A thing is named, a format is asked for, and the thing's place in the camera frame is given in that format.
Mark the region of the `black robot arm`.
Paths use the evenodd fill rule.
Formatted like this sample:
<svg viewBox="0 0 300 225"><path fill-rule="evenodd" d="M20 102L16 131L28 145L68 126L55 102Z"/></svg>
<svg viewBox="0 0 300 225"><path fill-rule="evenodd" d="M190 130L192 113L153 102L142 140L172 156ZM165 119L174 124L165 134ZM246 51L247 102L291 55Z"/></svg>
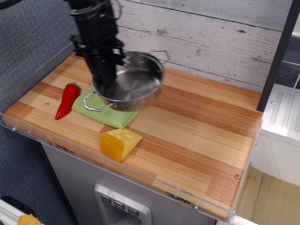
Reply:
<svg viewBox="0 0 300 225"><path fill-rule="evenodd" d="M119 18L109 0L69 0L68 4L79 30L70 38L75 53L85 58L94 86L106 88L116 80L116 66L124 65L124 44L116 38Z"/></svg>

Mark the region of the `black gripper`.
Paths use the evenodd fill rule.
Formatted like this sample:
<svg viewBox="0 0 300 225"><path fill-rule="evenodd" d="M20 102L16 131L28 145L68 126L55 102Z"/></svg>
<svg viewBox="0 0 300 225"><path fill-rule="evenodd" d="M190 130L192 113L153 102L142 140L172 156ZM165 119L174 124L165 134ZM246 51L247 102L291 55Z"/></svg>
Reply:
<svg viewBox="0 0 300 225"><path fill-rule="evenodd" d="M98 75L98 91L103 92L116 79L115 64L127 66L130 63L123 52L123 42L116 38L118 18L112 7L73 8L70 15L79 30L78 35L70 37L75 52L85 57L91 73Z"/></svg>

